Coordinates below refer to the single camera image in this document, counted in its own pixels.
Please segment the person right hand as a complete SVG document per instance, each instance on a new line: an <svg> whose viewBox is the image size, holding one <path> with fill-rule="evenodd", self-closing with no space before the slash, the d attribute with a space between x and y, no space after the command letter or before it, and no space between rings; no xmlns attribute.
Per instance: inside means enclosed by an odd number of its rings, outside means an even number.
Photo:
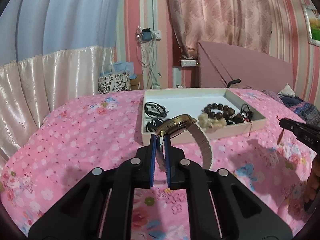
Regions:
<svg viewBox="0 0 320 240"><path fill-rule="evenodd" d="M317 194L319 193L319 155L317 155L312 161L312 167L310 175L307 179L307 183L304 191L304 209L307 213L312 213L316 204L314 203Z"/></svg>

